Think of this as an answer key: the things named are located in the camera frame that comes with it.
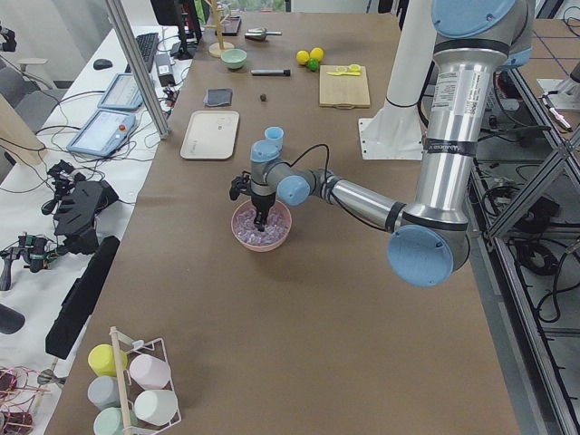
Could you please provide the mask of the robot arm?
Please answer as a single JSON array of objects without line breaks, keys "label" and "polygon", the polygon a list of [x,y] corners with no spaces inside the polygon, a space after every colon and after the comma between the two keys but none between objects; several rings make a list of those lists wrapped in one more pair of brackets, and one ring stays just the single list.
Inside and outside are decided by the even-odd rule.
[{"label": "robot arm", "polygon": [[317,196],[391,234],[387,257],[409,284],[446,281],[469,257],[462,210],[493,74],[528,60],[534,22],[530,1],[436,1],[431,7],[438,66],[435,96],[423,141],[415,199],[402,203],[334,175],[294,169],[275,144],[250,151],[251,169],[233,179],[229,195],[248,195],[263,227],[277,200],[289,206]]}]

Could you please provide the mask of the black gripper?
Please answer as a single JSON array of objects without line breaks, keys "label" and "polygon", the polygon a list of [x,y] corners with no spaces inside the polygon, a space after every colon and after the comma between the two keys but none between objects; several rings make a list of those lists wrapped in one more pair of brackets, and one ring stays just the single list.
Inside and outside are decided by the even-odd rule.
[{"label": "black gripper", "polygon": [[229,197],[232,201],[236,201],[241,194],[251,197],[251,202],[256,208],[254,225],[259,232],[264,232],[270,208],[276,202],[275,192],[266,185],[254,182],[251,174],[244,170],[231,181],[229,189]]}]

